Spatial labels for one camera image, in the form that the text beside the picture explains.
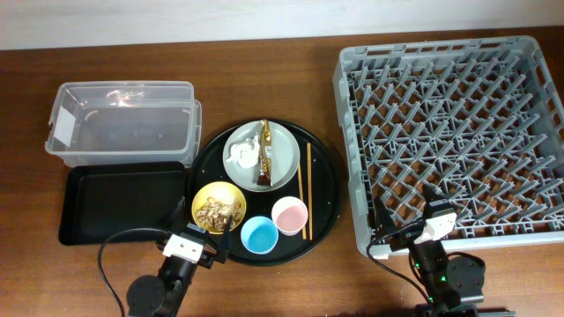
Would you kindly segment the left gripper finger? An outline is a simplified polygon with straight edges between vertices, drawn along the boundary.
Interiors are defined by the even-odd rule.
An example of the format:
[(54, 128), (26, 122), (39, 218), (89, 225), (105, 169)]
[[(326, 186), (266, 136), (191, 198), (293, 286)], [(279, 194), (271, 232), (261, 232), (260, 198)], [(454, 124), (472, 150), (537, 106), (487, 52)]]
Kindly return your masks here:
[(168, 212), (157, 220), (157, 226), (162, 229), (174, 230), (177, 225), (183, 223), (184, 208), (185, 197), (182, 196), (171, 212)]
[(222, 233), (221, 236), (221, 240), (219, 242), (219, 262), (220, 263), (225, 263), (226, 259), (228, 257), (228, 251), (229, 251), (229, 232), (231, 229), (231, 222), (233, 220), (233, 217), (230, 216), (227, 220), (226, 226), (224, 228), (224, 231)]

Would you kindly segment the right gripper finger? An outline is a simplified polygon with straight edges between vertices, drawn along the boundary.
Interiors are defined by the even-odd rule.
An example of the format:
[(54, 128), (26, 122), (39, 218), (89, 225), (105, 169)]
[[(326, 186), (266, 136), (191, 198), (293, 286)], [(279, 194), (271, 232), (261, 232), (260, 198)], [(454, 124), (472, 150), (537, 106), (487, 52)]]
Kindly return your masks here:
[(442, 216), (452, 211), (452, 204), (446, 196), (437, 194), (429, 185), (424, 185), (422, 195), (425, 199), (424, 216)]
[(390, 210), (380, 198), (375, 198), (375, 217), (378, 224), (378, 232), (381, 236), (394, 233), (397, 230)]

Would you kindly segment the blue cup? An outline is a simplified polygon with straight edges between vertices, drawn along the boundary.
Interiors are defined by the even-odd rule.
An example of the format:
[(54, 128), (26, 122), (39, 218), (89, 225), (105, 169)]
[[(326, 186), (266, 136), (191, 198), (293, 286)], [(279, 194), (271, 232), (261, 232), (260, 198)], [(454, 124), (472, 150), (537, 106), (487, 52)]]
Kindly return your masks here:
[(278, 228), (268, 217), (252, 217), (241, 228), (241, 243), (252, 254), (268, 254), (278, 243)]

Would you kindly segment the yellow bowl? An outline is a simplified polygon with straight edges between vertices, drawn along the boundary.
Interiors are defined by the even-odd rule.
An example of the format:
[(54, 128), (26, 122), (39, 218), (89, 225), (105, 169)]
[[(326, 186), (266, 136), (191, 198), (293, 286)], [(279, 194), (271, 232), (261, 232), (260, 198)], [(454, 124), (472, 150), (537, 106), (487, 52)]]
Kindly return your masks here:
[(214, 197), (224, 203), (228, 203), (232, 199), (239, 200), (244, 208), (244, 216), (246, 215), (246, 199), (239, 188), (237, 188), (234, 184), (225, 182), (225, 181), (215, 181), (210, 184), (203, 186), (195, 195), (192, 205), (191, 205), (191, 213), (194, 219), (194, 222), (197, 224), (195, 220), (196, 211), (205, 203), (208, 197)]

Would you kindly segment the pink cup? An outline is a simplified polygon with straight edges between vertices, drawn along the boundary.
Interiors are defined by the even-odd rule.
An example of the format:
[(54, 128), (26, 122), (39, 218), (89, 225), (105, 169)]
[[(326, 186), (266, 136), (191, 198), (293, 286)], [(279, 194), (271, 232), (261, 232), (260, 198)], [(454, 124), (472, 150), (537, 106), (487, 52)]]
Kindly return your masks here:
[(274, 203), (271, 209), (271, 219), (281, 233), (286, 236), (294, 236), (308, 222), (308, 208), (297, 197), (282, 197)]

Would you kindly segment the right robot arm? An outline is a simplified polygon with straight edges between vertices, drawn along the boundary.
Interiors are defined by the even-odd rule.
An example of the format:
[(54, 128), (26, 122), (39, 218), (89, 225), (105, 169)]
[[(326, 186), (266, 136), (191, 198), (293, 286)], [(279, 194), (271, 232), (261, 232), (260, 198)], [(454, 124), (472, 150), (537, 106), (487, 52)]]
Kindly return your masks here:
[[(421, 217), (402, 227), (395, 225), (390, 210), (381, 199), (375, 200), (376, 223), (381, 236), (371, 240), (367, 256), (380, 268), (404, 279), (416, 288), (426, 301), (417, 305), (418, 316), (478, 316), (477, 304), (484, 301), (485, 262), (464, 252), (447, 253), (442, 238), (456, 224), (456, 208), (430, 186), (422, 190), (424, 210)], [(370, 253), (382, 240), (395, 252), (406, 249), (414, 279), (390, 269)]]

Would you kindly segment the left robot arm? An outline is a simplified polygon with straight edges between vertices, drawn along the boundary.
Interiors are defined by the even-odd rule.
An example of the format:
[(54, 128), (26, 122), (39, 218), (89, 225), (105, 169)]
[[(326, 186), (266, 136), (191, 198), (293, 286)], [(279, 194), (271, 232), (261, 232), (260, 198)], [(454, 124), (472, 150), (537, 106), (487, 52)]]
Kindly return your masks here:
[(131, 284), (126, 296), (128, 315), (176, 316), (196, 270), (226, 261), (230, 229), (226, 224), (218, 243), (211, 240), (207, 230), (194, 224), (179, 232), (164, 232), (158, 245), (165, 260), (157, 275), (141, 276)]

